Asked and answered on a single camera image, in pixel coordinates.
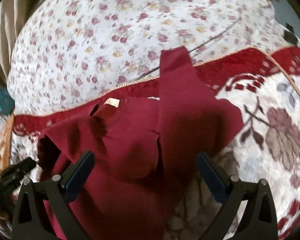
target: clamp jaw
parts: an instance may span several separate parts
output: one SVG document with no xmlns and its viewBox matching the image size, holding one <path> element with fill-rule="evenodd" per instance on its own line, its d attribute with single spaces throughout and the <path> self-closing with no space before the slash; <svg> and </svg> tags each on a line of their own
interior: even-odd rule
<svg viewBox="0 0 300 240">
<path fill-rule="evenodd" d="M 21 187 L 13 216 L 13 240 L 60 240 L 51 226 L 43 201 L 48 200 L 67 240 L 90 240 L 69 203 L 76 200 L 95 165 L 94 154 L 86 151 L 63 174 Z"/>
<path fill-rule="evenodd" d="M 197 155 L 197 169 L 214 199 L 222 203 L 217 216 L 199 240 L 223 240 L 242 201 L 248 200 L 239 227 L 231 240 L 277 240 L 278 226 L 268 182 L 243 182 L 229 176 L 207 153 Z"/>
<path fill-rule="evenodd" d="M 36 165 L 37 163 L 29 157 L 19 164 L 9 166 L 0 174 L 0 209 L 9 215 L 10 222 L 15 208 L 10 196 L 21 185 L 20 181 L 24 176 Z"/>
</svg>

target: brown fabric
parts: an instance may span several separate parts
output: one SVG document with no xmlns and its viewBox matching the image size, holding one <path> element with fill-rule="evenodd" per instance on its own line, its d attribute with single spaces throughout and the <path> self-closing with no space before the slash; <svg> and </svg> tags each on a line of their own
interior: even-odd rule
<svg viewBox="0 0 300 240">
<path fill-rule="evenodd" d="M 0 172 L 10 165 L 11 135 L 14 122 L 12 114 L 0 132 Z"/>
<path fill-rule="evenodd" d="M 0 3 L 0 76 L 10 71 L 11 54 L 16 39 L 25 25 L 28 0 L 2 0 Z"/>
</svg>

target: pink flower pattern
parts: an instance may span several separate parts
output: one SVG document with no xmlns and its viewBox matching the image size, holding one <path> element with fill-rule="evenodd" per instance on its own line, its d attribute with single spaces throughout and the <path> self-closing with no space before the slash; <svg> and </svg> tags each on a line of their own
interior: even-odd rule
<svg viewBox="0 0 300 240">
<path fill-rule="evenodd" d="M 16 114 L 46 115 L 138 79 L 162 49 L 211 40 L 191 53 L 202 62 L 248 45 L 277 50 L 282 33 L 267 0 L 46 0 L 18 37 L 7 86 Z"/>
</svg>

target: bed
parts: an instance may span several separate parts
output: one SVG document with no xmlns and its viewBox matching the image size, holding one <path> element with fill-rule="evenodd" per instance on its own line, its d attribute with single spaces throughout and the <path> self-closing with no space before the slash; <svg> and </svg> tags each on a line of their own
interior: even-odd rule
<svg viewBox="0 0 300 240">
<path fill-rule="evenodd" d="M 127 11 L 131 8 L 134 8 L 133 14 L 129 15 Z M 250 93 L 255 94 L 252 90 L 263 84 L 255 74 L 235 82 L 235 76 L 230 75 L 224 83 L 210 84 L 212 89 L 218 91 L 218 98 L 227 98 L 247 117 L 247 129 L 238 134 L 236 143 L 226 147 L 217 161 L 223 166 L 237 162 L 238 166 L 230 165 L 228 171 L 237 172 L 242 179 L 249 181 L 262 176 L 275 183 L 279 178 L 270 174 L 271 169 L 275 169 L 277 174 L 286 174 L 280 178 L 280 185 L 284 187 L 273 189 L 277 205 L 282 203 L 277 206 L 277 212 L 279 235 L 284 239 L 300 217 L 300 154 L 295 155 L 291 167 L 284 161 L 278 161 L 283 157 L 270 154 L 276 147 L 275 143 L 271 145 L 270 142 L 276 140 L 278 130 L 267 130 L 262 126 L 252 128 L 249 113 L 257 109 L 258 114 L 265 114 L 268 120 L 258 115 L 255 121 L 266 122 L 268 127 L 279 127 L 274 120 L 280 116 L 286 125 L 284 131 L 291 131 L 285 137 L 296 134 L 294 147 L 300 152 L 298 94 L 285 77 L 278 74 L 271 65 L 273 62 L 268 60 L 275 58 L 280 65 L 288 64 L 287 69 L 289 64 L 293 69 L 299 69 L 294 57 L 283 59 L 289 51 L 285 49 L 290 46 L 283 38 L 285 30 L 274 20 L 274 9 L 268 0 L 44 0 L 22 29 L 12 55 L 7 86 L 16 101 L 16 118 L 8 129 L 10 132 L 13 127 L 14 131 L 8 140 L 8 145 L 11 143 L 9 162 L 13 164 L 27 156 L 36 159 L 38 134 L 64 119 L 68 110 L 81 109 L 84 103 L 94 102 L 109 92 L 114 93 L 125 87 L 126 83 L 155 78 L 159 73 L 157 66 L 162 49 L 183 45 L 190 51 L 194 65 L 206 67 L 210 64 L 216 67 L 214 64 L 240 53 L 247 58 L 249 52 L 245 48 L 254 48 L 254 53 L 264 57 L 260 61 L 263 68 L 274 68 L 272 74 L 266 75 L 266 83 L 272 88 L 267 87 L 268 90 L 261 92 L 261 103 L 258 97 L 253 102 L 248 100 Z M 103 39 L 100 39 L 99 33 L 102 33 Z M 300 52 L 295 53 L 299 59 Z M 221 75 L 215 73 L 215 80 Z M 300 84 L 300 78 L 294 79 Z M 276 103 L 266 98 L 265 94 L 269 91 L 276 94 L 277 108 L 270 107 Z M 238 100 L 240 97 L 245 97 L 249 104 L 243 104 Z M 240 155 L 239 152 L 253 147 L 258 152 L 258 158 Z M 31 174 L 33 180 L 39 178 L 39 171 L 38 168 Z M 183 206 L 178 207 L 177 215 L 168 222 L 167 239 L 196 239 L 213 217 L 207 218 L 206 214 L 215 214 L 218 210 L 208 193 L 203 194 L 204 199 L 200 200 L 205 203 L 205 209 L 200 208 L 196 203 L 199 201 L 197 196 L 202 194 L 198 192 L 199 188 L 200 192 L 207 191 L 201 182 L 197 184 L 194 180 L 181 204 Z M 183 208 L 188 212 L 185 220 L 178 216 Z M 193 229 L 192 233 L 186 229 L 187 223 Z"/>
</svg>

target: maroon garment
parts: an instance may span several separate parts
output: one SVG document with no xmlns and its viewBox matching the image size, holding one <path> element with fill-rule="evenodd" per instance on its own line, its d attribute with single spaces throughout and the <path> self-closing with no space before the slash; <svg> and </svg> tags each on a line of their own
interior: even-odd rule
<svg viewBox="0 0 300 240">
<path fill-rule="evenodd" d="M 164 221 L 194 176 L 195 156 L 217 153 L 243 127 L 240 110 L 217 100 L 197 78 L 184 47 L 163 51 L 160 71 L 159 101 L 121 99 L 118 108 L 97 106 L 42 132 L 42 180 L 62 173 L 85 150 L 96 156 L 70 204 L 92 239 L 162 239 Z"/>
<path fill-rule="evenodd" d="M 291 67 L 291 61 L 300 57 L 300 49 L 289 47 L 281 49 L 271 55 L 289 75 L 300 76 L 300 65 Z M 280 69 L 268 60 L 268 56 L 256 48 L 246 48 L 234 54 L 202 62 L 195 67 L 197 77 L 207 84 L 214 95 L 225 89 L 257 91 L 263 84 L 265 77 L 280 73 Z M 158 97 L 159 79 L 153 78 L 144 82 L 136 82 L 128 86 L 112 90 L 105 95 L 95 98 L 76 108 L 56 112 L 47 116 L 16 115 L 13 132 L 20 136 L 41 132 L 47 128 L 47 123 L 57 124 L 75 114 L 86 111 L 96 104 L 103 104 L 108 98 L 124 99 L 126 97 Z M 243 86 L 241 80 L 250 80 Z"/>
</svg>

